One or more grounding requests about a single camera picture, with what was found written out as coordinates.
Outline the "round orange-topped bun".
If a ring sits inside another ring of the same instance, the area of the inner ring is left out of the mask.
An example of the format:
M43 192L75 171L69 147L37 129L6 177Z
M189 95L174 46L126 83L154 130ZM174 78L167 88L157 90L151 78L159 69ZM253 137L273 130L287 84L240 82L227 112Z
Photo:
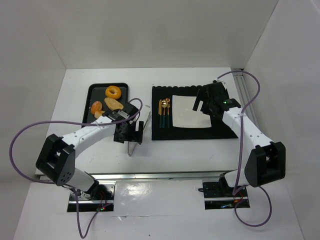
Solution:
M97 111L101 111L102 109L103 109L102 103L100 101L95 101L92 104L90 111L94 115Z

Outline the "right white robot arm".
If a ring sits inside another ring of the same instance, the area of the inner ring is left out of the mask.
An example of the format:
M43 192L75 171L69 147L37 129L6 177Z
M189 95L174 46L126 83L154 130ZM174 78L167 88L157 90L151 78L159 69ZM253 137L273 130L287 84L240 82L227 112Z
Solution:
M221 82L202 86L196 95L193 111L201 111L229 127L240 140L238 168L220 175L227 188L254 188L281 180L286 175L286 148L264 135L248 118L244 109L230 98Z

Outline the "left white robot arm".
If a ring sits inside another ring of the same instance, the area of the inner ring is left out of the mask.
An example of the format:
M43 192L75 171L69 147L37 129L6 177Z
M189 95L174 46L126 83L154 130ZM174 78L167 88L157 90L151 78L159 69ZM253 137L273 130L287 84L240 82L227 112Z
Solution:
M92 126L85 126L64 136L48 136L35 166L57 186L76 188L93 198L102 187L92 175L76 168L76 158L87 148L110 136L115 142L141 144L143 130L143 121L139 122L136 130L135 122L115 124L110 118L101 116Z

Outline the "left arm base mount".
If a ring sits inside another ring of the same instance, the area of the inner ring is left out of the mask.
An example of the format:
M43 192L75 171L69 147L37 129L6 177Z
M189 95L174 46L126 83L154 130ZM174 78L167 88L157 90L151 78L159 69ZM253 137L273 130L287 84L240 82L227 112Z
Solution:
M75 213L77 211L76 198L78 199L78 211L80 213L113 212L115 188L114 183L107 183L100 184L93 194L85 193L79 189L75 189L75 192L71 190L67 212Z

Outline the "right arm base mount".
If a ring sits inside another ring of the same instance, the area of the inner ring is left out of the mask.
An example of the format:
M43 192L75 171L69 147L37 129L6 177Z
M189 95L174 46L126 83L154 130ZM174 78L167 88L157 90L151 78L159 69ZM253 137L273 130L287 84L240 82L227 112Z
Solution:
M224 178L215 181L203 181L198 191L203 194L205 210L224 210L250 208L246 188L233 195L233 188L229 187Z

